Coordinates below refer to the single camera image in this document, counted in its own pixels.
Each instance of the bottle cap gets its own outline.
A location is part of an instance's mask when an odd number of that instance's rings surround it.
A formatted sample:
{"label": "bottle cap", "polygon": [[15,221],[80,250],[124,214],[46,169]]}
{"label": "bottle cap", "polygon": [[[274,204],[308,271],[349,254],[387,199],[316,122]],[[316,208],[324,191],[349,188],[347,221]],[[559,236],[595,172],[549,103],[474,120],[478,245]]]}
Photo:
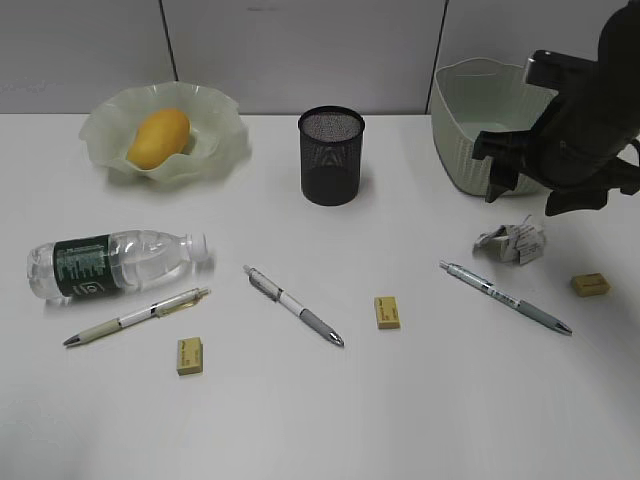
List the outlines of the bottle cap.
{"label": "bottle cap", "polygon": [[187,235],[187,251],[194,262],[200,263],[209,259],[207,238],[204,233],[190,233]]}

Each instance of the gray pen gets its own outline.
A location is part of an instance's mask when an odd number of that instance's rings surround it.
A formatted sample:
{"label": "gray pen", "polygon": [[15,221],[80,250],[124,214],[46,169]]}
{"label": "gray pen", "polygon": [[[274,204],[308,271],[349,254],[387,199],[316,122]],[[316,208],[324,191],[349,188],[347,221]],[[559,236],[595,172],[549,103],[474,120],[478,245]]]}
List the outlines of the gray pen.
{"label": "gray pen", "polygon": [[334,345],[337,345],[338,347],[344,347],[344,342],[342,341],[342,338],[340,338],[340,335],[338,335],[333,328],[316,317],[313,312],[300,305],[295,298],[286,293],[255,268],[247,267],[246,265],[242,268],[245,273],[249,275],[249,283],[251,283],[251,285],[264,293],[274,302],[280,303],[284,308],[318,332],[322,338]]}
{"label": "gray pen", "polygon": [[556,317],[543,312],[539,308],[534,307],[524,300],[518,300],[510,295],[507,295],[506,293],[500,292],[493,286],[493,283],[485,280],[482,277],[479,277],[466,268],[444,261],[440,261],[440,267],[444,268],[449,275],[452,275],[462,280],[464,283],[477,288],[481,292],[484,292],[490,297],[495,298],[499,302],[504,303],[506,306],[513,308],[514,310],[520,312],[523,315],[526,315],[527,317],[535,320],[538,323],[541,323],[545,327],[548,327],[558,333],[562,333],[563,335],[573,334],[573,331]]}

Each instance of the pen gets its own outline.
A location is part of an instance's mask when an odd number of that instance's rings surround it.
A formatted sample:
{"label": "pen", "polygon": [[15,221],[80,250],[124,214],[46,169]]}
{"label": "pen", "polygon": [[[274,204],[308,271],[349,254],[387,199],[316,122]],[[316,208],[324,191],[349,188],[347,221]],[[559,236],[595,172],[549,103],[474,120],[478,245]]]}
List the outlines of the pen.
{"label": "pen", "polygon": [[154,317],[163,317],[169,315],[183,308],[192,307],[198,303],[202,297],[211,293],[208,288],[194,288],[183,293],[180,293],[174,297],[167,298],[161,302],[154,303],[150,307],[143,308],[137,312],[129,313],[108,322],[101,323],[93,328],[83,330],[82,332],[74,335],[73,337],[65,340],[63,345],[65,347],[75,347],[83,345],[85,343],[93,342],[94,340],[111,335],[112,333],[119,332],[123,328],[130,327],[136,323],[140,323],[144,320],[148,320]]}
{"label": "pen", "polygon": [[251,283],[251,285],[264,293],[274,302],[280,303],[284,308],[306,323],[307,326],[318,332],[322,338],[334,345],[337,345],[338,347],[344,347],[344,342],[342,341],[342,338],[340,338],[340,335],[338,335],[333,328],[316,317],[313,312],[300,305],[296,299],[278,287],[255,268],[247,267],[246,265],[242,268],[245,273],[249,275],[249,283]]}
{"label": "pen", "polygon": [[539,308],[531,305],[529,302],[518,300],[510,295],[507,295],[506,293],[499,291],[493,286],[493,283],[485,280],[482,277],[479,277],[466,268],[454,263],[447,263],[444,261],[440,261],[440,267],[445,269],[449,275],[452,275],[462,280],[464,283],[477,288],[481,292],[495,298],[499,302],[504,303],[506,306],[513,308],[514,310],[520,312],[523,315],[526,315],[527,317],[535,320],[538,323],[541,323],[545,327],[548,327],[558,333],[562,333],[563,335],[573,334],[573,331],[556,317],[543,312]]}

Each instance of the eraser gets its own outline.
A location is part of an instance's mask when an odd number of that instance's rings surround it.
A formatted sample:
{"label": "eraser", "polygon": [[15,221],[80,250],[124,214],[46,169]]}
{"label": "eraser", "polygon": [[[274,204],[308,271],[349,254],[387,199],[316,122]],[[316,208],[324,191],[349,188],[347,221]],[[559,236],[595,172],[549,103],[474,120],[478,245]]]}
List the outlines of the eraser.
{"label": "eraser", "polygon": [[200,337],[178,340],[178,375],[202,372],[202,342]]}
{"label": "eraser", "polygon": [[396,297],[376,297],[373,300],[379,329],[400,328]]}
{"label": "eraser", "polygon": [[611,290],[611,285],[600,273],[578,275],[571,279],[571,286],[581,297],[602,295]]}

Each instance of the mango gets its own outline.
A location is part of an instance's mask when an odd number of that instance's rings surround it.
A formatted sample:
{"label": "mango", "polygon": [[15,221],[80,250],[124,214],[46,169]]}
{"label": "mango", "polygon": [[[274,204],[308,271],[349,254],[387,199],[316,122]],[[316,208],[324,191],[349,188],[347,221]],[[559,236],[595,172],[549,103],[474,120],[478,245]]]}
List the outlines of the mango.
{"label": "mango", "polygon": [[165,108],[149,115],[138,127],[127,152],[131,163],[142,170],[161,165],[174,153],[180,153],[189,141],[189,117],[177,108]]}

